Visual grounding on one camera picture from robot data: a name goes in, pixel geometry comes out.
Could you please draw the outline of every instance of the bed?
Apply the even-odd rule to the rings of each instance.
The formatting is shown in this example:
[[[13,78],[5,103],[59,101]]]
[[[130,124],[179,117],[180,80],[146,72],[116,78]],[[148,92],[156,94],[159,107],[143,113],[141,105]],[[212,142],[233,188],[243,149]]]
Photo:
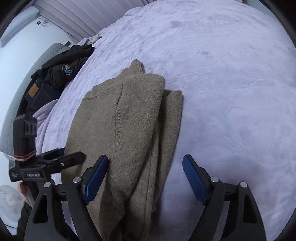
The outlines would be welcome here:
[[[182,170],[186,154],[223,182],[246,181],[267,240],[275,240],[296,203],[296,50],[282,25],[234,0],[159,0],[99,34],[94,53],[43,119],[37,151],[64,147],[86,92],[138,59],[184,95],[148,240],[188,240],[201,215]],[[60,174],[53,179],[59,183]]]

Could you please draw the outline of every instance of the black jacket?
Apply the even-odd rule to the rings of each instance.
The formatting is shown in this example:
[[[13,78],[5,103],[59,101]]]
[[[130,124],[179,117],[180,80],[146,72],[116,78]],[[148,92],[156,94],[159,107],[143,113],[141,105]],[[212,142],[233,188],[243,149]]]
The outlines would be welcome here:
[[[31,76],[32,80],[22,97],[17,116],[25,113],[33,114],[43,105],[58,99],[67,82],[74,79],[93,51],[92,45],[74,45],[43,64],[42,68]],[[70,75],[67,75],[63,69],[65,65],[70,67]],[[33,84],[36,84],[39,90],[31,97],[28,92]]]
[[[74,79],[93,51],[92,45],[74,45],[42,65],[42,69],[37,70],[32,75],[32,80],[35,82],[40,77],[56,90],[62,92],[67,82]],[[63,71],[62,67],[65,64],[70,66],[71,76],[66,76],[65,71]]]

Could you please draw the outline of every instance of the finger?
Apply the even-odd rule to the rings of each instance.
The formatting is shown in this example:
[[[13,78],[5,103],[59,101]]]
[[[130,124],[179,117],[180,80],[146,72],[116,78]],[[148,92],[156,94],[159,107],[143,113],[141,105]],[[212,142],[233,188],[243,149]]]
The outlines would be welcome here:
[[[29,199],[28,199],[27,197],[24,197],[24,199],[25,199],[25,202],[26,202],[30,207],[32,207],[31,204],[30,204],[30,202],[29,202]]]
[[[27,190],[26,190],[26,186],[24,185],[23,182],[18,183],[17,185],[17,189],[19,190],[19,192],[24,195],[25,197],[27,196]]]

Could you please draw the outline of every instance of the black clamp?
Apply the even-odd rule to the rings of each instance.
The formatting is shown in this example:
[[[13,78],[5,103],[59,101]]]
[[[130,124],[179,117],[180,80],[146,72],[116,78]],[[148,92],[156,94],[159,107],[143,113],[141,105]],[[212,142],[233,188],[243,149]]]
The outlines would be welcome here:
[[[55,149],[33,156],[26,161],[14,161],[14,165],[9,168],[10,180],[23,181],[35,200],[39,193],[39,186],[50,181],[51,174],[82,164],[86,159],[86,155],[80,151],[64,156],[64,150],[65,148]]]
[[[93,167],[67,184],[45,182],[32,208],[25,241],[102,241],[86,206],[95,199],[109,167],[101,155]],[[61,201],[68,201],[76,234],[66,224]]]
[[[245,182],[232,185],[210,177],[191,155],[184,156],[183,170],[196,199],[205,206],[189,241],[213,239],[224,201],[230,201],[230,204],[221,241],[266,241],[259,209]]]

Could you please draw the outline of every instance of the knit fabric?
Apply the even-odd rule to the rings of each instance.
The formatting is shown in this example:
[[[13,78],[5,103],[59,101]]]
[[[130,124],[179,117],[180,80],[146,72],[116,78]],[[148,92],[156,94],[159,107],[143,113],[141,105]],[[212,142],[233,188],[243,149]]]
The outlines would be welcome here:
[[[104,241],[146,240],[152,209],[163,189],[179,134],[183,96],[164,90],[165,79],[144,74],[134,60],[82,100],[65,154],[82,151],[83,165],[63,170],[70,181],[101,154],[109,171],[88,211]]]

